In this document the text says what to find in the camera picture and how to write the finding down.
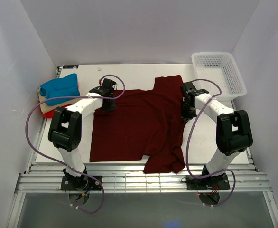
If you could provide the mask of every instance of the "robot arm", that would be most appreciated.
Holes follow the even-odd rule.
[[[82,121],[101,107],[104,112],[110,112],[117,108],[114,100],[95,98],[98,96],[113,97],[115,86],[114,81],[105,78],[101,86],[90,90],[87,94],[88,97],[94,98],[82,99],[67,108],[58,107],[54,110],[48,139],[59,150],[63,161],[69,165],[63,170],[63,173],[67,181],[78,190],[86,187],[87,180],[84,179],[83,175],[71,170],[70,167],[87,173],[78,149],[81,140]]]
[[[192,82],[181,85],[181,91],[184,96],[181,115],[185,121],[196,117],[195,109],[202,109],[205,103],[211,99],[208,91],[197,90]],[[207,114],[216,123],[216,144],[217,149],[212,159],[204,166],[202,176],[212,174],[216,171],[226,169],[233,159],[240,152],[246,150],[253,143],[252,133],[248,114],[244,110],[235,111],[218,102],[212,100],[204,109]],[[205,189],[205,187],[220,185],[226,181],[225,171],[211,175],[205,179],[192,179],[192,185],[189,189]]]

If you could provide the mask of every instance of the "white wall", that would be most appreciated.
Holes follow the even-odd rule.
[[[232,52],[259,0],[21,0],[56,66]]]
[[[19,0],[0,0],[0,228],[5,227],[19,172],[29,158],[25,119],[37,87],[56,68]],[[34,139],[41,123],[33,116]]]
[[[278,0],[260,1],[232,54],[248,90],[236,105],[249,113],[253,159],[278,206]]]

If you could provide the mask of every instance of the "blue folded towel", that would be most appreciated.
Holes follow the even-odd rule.
[[[62,78],[55,78],[41,85],[41,96],[46,96],[46,99],[59,96],[80,96],[78,90],[77,74],[70,74]],[[58,105],[71,99],[56,99],[46,101],[48,106]]]

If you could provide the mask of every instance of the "purple cable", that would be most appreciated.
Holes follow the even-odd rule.
[[[102,79],[104,79],[105,77],[108,77],[108,76],[112,76],[112,77],[117,78],[118,80],[121,81],[121,83],[122,83],[122,85],[123,85],[123,91],[122,91],[122,93],[121,93],[119,96],[117,96],[117,97],[103,97],[103,96],[90,96],[90,97],[88,97],[88,96],[61,96],[61,97],[53,97],[53,98],[49,98],[49,99],[46,99],[46,100],[40,102],[40,103],[37,104],[32,110],[30,110],[30,112],[29,112],[29,114],[28,114],[28,116],[27,116],[27,119],[26,119],[26,123],[25,123],[25,136],[26,136],[26,140],[27,140],[29,146],[30,146],[35,152],[37,152],[38,154],[40,154],[41,156],[46,157],[46,158],[48,158],[48,159],[50,159],[50,160],[53,160],[53,161],[58,162],[58,163],[60,163],[60,164],[62,164],[62,165],[64,165],[64,166],[69,167],[69,165],[66,164],[65,162],[60,161],[60,160],[58,160],[58,159],[56,159],[56,158],[52,158],[52,157],[50,157],[50,156],[47,156],[46,154],[40,152],[38,149],[36,149],[36,148],[34,147],[34,145],[32,144],[32,142],[30,141],[29,135],[28,135],[28,123],[29,123],[30,117],[31,117],[31,115],[33,114],[34,110],[35,110],[36,108],[40,107],[40,105],[43,104],[43,103],[45,103],[46,101],[51,101],[51,100],[56,100],[56,99],[62,99],[62,98],[68,98],[68,99],[74,99],[74,98],[102,98],[102,99],[108,99],[108,100],[115,100],[115,99],[121,97],[121,96],[124,94],[124,92],[125,92],[125,84],[124,84],[124,82],[123,82],[119,77],[117,77],[117,76],[115,76],[115,75],[105,75],[105,76],[103,76],[100,80],[102,80]],[[82,210],[82,211],[84,211],[84,212],[86,212],[86,213],[88,213],[88,214],[94,214],[94,213],[98,212],[98,211],[101,209],[101,207],[102,207],[102,205],[104,204],[104,201],[105,201],[105,193],[104,193],[104,188],[103,188],[102,183],[101,183],[97,178],[95,178],[95,177],[93,177],[93,176],[91,176],[91,175],[88,175],[88,174],[86,174],[86,173],[80,172],[80,171],[78,171],[78,170],[76,170],[76,169],[74,169],[74,168],[72,168],[72,167],[70,167],[70,169],[73,170],[74,172],[77,172],[77,173],[79,173],[79,174],[81,174],[81,175],[83,175],[83,176],[92,178],[93,180],[97,181],[97,182],[100,184],[100,187],[101,187],[101,190],[102,190],[102,202],[101,202],[100,206],[99,206],[96,210],[94,210],[94,211],[89,211],[89,210],[87,210],[87,209],[78,207],[78,206],[76,206],[76,205],[74,205],[74,204],[72,204],[72,205],[73,205],[74,207],[76,207],[77,209],[80,209],[80,210]]]
[[[210,173],[208,175],[204,175],[204,176],[196,176],[196,175],[193,175],[190,171],[190,167],[189,167],[189,163],[188,163],[188,151],[189,151],[189,146],[190,146],[190,141],[191,141],[191,138],[192,138],[192,134],[193,134],[193,131],[194,131],[194,128],[195,128],[195,125],[199,119],[199,117],[201,116],[201,114],[204,112],[205,108],[207,107],[207,105],[212,101],[213,98],[217,97],[217,96],[220,96],[222,94],[222,91],[221,91],[221,88],[215,83],[215,82],[212,82],[211,80],[208,80],[208,79],[195,79],[191,82],[195,82],[195,81],[205,81],[205,82],[209,82],[209,83],[212,83],[213,85],[215,85],[218,90],[219,90],[219,93],[217,94],[214,94],[213,96],[211,96],[211,98],[204,104],[204,106],[202,107],[202,109],[200,110],[200,112],[198,113],[197,117],[194,119],[194,122],[193,122],[193,125],[192,125],[192,128],[191,128],[191,131],[190,131],[190,134],[187,138],[187,143],[186,143],[186,150],[185,150],[185,163],[186,163],[186,168],[187,168],[187,171],[188,173],[190,174],[191,177],[195,178],[195,179],[204,179],[204,178],[208,178],[208,177],[211,177],[215,174],[218,174],[220,172],[223,172],[223,171],[226,171],[225,169],[221,169],[221,170],[218,170],[216,172],[213,172],[213,173]],[[224,201],[222,201],[221,203],[218,203],[217,205],[214,205],[214,207],[217,207],[217,206],[220,206],[222,204],[224,204],[226,201],[228,201],[228,199],[231,197],[231,195],[233,194],[234,192],[234,189],[235,189],[235,185],[236,185],[236,177],[235,177],[235,174],[232,170],[228,170],[227,171],[230,171],[232,173],[232,176],[233,176],[233,187],[231,189],[231,192],[230,194],[227,196],[226,199],[224,199]]]

